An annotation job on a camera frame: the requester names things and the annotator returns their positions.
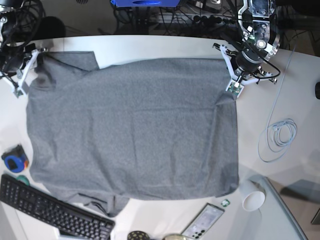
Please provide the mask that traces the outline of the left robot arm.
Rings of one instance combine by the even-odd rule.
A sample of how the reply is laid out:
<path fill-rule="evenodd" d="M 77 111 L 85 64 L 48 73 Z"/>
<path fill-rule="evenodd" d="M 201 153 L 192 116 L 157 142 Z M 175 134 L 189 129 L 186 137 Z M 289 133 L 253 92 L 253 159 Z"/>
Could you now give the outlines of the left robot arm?
<path fill-rule="evenodd" d="M 277 83 L 281 71 L 270 63 L 280 46 L 280 35 L 272 21 L 276 17 L 273 0 L 244 0 L 238 6 L 236 1 L 228 1 L 236 23 L 239 41 L 223 33 L 221 37 L 234 47 L 214 43 L 226 63 L 230 81 L 226 92 L 238 98 L 245 86 L 263 81 Z"/>

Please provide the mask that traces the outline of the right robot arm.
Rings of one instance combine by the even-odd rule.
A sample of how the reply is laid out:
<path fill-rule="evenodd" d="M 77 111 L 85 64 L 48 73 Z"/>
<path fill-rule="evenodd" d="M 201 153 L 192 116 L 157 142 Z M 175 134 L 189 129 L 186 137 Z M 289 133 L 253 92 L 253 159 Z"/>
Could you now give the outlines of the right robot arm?
<path fill-rule="evenodd" d="M 37 66 L 38 55 L 46 51 L 32 43 L 45 16 L 40 0 L 0 2 L 0 78 L 16 98 L 28 94 L 28 73 Z"/>

